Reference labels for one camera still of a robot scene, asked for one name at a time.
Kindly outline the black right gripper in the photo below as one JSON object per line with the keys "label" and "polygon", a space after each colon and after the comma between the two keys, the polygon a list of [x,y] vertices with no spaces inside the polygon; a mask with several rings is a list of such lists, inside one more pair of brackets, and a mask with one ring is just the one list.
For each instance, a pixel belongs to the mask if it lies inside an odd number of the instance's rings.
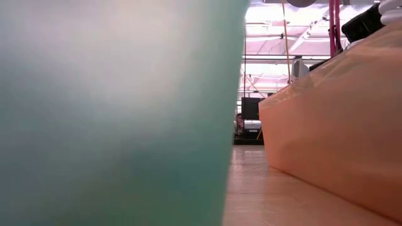
{"label": "black right gripper", "polygon": [[381,22],[379,5],[380,3],[374,3],[341,27],[341,31],[350,43],[364,39],[384,27]]}

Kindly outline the grey machine in background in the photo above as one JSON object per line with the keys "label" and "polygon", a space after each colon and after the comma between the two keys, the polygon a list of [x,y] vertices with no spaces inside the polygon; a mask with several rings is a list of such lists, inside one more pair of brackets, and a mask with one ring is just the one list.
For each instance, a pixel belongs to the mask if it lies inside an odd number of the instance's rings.
{"label": "grey machine in background", "polygon": [[259,131],[261,129],[261,121],[258,120],[245,120],[244,129],[248,131]]}

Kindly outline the orange translucent plastic bin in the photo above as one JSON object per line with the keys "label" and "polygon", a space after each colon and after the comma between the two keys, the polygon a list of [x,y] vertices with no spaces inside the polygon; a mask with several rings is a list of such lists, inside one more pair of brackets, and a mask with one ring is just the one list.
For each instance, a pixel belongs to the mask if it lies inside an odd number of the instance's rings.
{"label": "orange translucent plastic bin", "polygon": [[259,103],[271,166],[402,224],[402,21]]}

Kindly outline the black background screen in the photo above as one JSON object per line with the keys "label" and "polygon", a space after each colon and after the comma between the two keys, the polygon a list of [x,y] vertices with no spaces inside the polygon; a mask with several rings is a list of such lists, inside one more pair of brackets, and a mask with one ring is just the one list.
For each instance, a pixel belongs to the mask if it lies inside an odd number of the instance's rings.
{"label": "black background screen", "polygon": [[242,97],[241,98],[241,114],[244,120],[259,119],[259,103],[263,98]]}

